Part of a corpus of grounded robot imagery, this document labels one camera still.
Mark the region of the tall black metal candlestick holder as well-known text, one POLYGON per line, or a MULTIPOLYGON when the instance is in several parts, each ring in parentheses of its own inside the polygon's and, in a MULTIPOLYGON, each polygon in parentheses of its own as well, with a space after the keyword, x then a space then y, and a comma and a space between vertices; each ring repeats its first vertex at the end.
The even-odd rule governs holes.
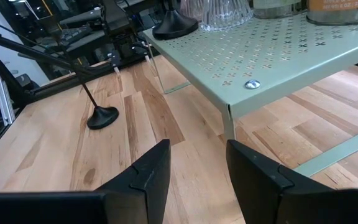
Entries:
POLYGON ((115 122, 115 120, 117 120, 117 118, 119 117, 119 110, 113 106, 110 107, 99 106, 97 102, 94 100, 88 87, 86 86, 86 83, 82 78, 79 69, 73 64, 71 64, 71 69, 76 73, 76 76, 78 77, 80 84, 82 85, 83 89, 88 95, 88 98, 91 100, 94 106, 93 114, 88 118, 86 122, 87 126, 92 130, 97 130, 97 129, 105 128, 106 126, 109 126, 110 124, 115 122))
POLYGON ((184 16, 174 6, 174 0, 168 0, 168 9, 160 24, 152 29, 157 40, 170 40, 188 35, 198 29, 195 18, 184 16))

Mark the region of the silver aluminium extrusion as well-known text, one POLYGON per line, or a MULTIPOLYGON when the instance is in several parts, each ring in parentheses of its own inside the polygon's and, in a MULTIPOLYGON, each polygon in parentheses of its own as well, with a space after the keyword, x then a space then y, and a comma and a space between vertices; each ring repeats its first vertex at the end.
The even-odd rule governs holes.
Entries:
POLYGON ((11 125, 16 119, 12 101, 6 82, 0 76, 0 111, 5 126, 11 125))

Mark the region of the black keyboard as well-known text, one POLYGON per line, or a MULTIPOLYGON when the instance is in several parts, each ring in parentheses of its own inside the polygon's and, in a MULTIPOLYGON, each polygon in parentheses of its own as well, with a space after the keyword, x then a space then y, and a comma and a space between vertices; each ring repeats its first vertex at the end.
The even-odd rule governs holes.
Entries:
POLYGON ((70 45, 91 34, 92 31, 92 28, 88 26, 63 29, 62 33, 60 34, 60 40, 63 42, 63 44, 70 45))

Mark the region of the pink ribbed glass candle holder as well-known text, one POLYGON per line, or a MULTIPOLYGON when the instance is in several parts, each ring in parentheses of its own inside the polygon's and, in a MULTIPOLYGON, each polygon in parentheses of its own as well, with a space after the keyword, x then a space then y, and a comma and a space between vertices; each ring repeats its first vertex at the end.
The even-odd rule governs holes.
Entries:
POLYGON ((181 0, 180 12, 200 22, 203 16, 203 0, 181 0))

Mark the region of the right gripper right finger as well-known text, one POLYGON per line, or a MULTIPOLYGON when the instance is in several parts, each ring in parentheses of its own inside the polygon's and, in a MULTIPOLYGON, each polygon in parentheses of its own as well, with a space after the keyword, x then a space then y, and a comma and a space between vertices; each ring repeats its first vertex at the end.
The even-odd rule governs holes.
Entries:
POLYGON ((226 161, 246 224, 276 224, 285 194, 332 191, 233 139, 226 143, 226 161))

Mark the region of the silver tin candle orange label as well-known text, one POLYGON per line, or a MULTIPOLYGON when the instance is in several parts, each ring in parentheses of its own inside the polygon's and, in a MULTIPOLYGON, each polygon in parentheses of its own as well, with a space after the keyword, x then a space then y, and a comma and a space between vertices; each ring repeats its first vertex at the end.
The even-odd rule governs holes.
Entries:
POLYGON ((358 24, 358 0, 307 0, 309 22, 322 26, 358 24))

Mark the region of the black diagonal frame strut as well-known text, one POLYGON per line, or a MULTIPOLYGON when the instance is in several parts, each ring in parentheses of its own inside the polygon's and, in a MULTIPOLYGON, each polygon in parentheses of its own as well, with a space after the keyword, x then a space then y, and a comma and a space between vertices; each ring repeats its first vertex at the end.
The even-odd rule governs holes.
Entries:
POLYGON ((30 56, 34 60, 42 60, 46 63, 50 63, 52 65, 56 65, 65 69, 75 70, 84 75, 91 75, 91 72, 85 68, 76 65, 73 67, 70 61, 59 59, 58 57, 54 57, 49 54, 43 53, 41 51, 35 50, 31 47, 28 47, 26 45, 19 44, 17 42, 14 42, 10 39, 3 37, 1 34, 0 34, 0 46, 30 56))

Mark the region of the clear ribbed glass candle holder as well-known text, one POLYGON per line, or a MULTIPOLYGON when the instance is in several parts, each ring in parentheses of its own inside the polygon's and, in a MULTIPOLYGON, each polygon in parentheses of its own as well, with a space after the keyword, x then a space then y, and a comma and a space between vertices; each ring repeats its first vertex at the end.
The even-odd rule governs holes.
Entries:
POLYGON ((205 31, 225 30, 249 21, 252 16, 248 0, 204 0, 200 26, 205 31))

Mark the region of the pale green perforated metal shelf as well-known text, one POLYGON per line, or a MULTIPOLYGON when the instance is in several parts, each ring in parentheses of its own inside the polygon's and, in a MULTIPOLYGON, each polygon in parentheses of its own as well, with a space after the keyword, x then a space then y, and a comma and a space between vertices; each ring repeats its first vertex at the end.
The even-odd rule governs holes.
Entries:
POLYGON ((227 138, 320 180, 358 181, 358 25, 299 15, 145 36, 162 88, 195 87, 221 112, 227 138))

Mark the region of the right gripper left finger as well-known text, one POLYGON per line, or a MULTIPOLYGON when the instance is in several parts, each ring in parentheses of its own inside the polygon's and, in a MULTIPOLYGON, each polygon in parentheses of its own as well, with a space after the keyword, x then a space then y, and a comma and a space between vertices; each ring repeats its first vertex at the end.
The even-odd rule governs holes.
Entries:
POLYGON ((163 139, 97 191, 106 224, 162 224, 171 174, 170 140, 163 139))

